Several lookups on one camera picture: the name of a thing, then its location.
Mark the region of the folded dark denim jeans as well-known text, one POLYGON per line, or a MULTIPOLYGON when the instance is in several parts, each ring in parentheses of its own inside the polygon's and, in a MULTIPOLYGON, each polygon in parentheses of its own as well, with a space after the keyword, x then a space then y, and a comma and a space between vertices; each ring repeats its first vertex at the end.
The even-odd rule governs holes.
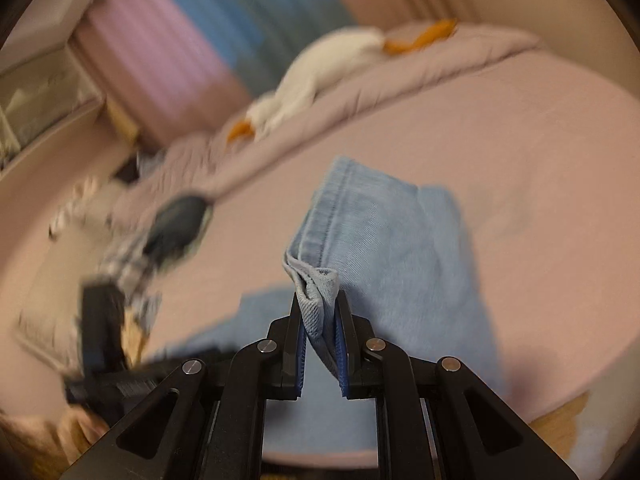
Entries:
POLYGON ((200 234, 209 209, 209 201, 198 195, 181 195, 165 204, 152 222, 143 255, 161 266, 181 254, 200 234))

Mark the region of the white goose plush toy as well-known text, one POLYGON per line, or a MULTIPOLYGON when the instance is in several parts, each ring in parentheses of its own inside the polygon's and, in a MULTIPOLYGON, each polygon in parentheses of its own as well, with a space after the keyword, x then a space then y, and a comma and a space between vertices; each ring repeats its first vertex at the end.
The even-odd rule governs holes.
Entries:
POLYGON ((262 140, 282 122, 314 104, 318 94, 388 58, 424 49, 454 34, 456 20, 440 20, 410 42, 388 38, 376 27, 334 30, 296 56, 280 84, 247 107, 229 130, 229 144, 245 138, 262 140))

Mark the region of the mauve quilted duvet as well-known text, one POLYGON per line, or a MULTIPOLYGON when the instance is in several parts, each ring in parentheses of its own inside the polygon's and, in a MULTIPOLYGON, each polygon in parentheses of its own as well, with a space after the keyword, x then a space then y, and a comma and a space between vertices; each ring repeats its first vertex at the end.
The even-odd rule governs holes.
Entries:
POLYGON ((151 174, 123 192, 111 222, 133 230, 182 193, 224 195, 296 146, 398 96, 440 84, 541 46, 522 30, 464 25, 426 47, 387 54, 373 29, 339 30, 301 53, 276 91, 263 94, 215 134, 168 146, 151 174))

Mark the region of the small white plush toy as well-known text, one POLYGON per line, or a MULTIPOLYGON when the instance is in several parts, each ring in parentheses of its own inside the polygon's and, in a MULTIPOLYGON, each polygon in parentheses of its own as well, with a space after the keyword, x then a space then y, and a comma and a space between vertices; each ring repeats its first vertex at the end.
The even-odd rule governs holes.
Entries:
POLYGON ((48 237, 57 240, 72 224, 108 226, 114 188, 98 177, 86 177, 74 184, 72 197, 58 207, 49 222, 48 237))

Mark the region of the plaid pillow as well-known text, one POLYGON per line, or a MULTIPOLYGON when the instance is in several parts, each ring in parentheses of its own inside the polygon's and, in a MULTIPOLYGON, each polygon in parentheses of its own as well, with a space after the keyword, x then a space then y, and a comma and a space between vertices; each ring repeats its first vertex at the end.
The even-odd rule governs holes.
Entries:
POLYGON ((156 269, 143 253, 147 241, 145 231, 115 237, 96 268, 99 275, 113 281, 124 294, 126 307, 134 312, 134 319, 145 335, 152 332, 162 304, 160 292, 148 291, 156 269))

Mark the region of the pink and blue curtains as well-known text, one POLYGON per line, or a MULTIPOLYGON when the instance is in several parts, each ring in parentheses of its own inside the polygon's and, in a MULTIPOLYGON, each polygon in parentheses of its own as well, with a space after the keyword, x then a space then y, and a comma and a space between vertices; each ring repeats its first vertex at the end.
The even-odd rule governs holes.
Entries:
POLYGON ((143 141, 164 146, 216 130, 354 21, 340 0, 94 0, 74 43, 143 141))

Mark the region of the pink bed sheet mattress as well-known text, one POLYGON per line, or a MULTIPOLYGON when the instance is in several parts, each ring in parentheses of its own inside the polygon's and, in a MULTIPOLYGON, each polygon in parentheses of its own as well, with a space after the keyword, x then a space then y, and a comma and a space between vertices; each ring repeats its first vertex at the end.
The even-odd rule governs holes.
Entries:
POLYGON ((241 348, 299 301, 304 390, 268 404, 274 462, 378 460, 373 403, 337 382, 338 295, 410 356, 462 359, 526 420, 639 336, 639 103, 540 47, 436 44, 343 80, 264 140, 175 141, 68 227, 88 243, 48 263, 20 317, 29 351, 79 375, 82 286, 186 196, 206 210, 195 243, 115 292, 152 302, 149 361, 241 348))

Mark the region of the white shelf unit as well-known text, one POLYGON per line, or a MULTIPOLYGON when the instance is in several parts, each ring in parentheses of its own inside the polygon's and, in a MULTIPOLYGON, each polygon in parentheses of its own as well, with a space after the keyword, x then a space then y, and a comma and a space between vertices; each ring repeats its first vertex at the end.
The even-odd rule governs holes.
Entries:
POLYGON ((16 177, 96 121, 105 94, 70 47, 1 74, 1 175, 16 177))

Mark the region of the light blue denim pants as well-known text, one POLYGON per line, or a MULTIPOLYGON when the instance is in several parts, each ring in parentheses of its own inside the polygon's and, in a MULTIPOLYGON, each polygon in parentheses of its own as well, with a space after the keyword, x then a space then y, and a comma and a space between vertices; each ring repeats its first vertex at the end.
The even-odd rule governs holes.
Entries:
POLYGON ((239 349, 290 310, 296 296, 308 336, 302 396, 266 409, 269 455, 375 448, 374 404, 342 396, 336 378, 334 302, 410 356, 456 356, 503 392, 499 352, 480 296, 471 244, 451 194, 416 186, 356 160, 334 160, 283 256, 291 285, 245 296, 239 312, 156 352, 157 359, 239 349))

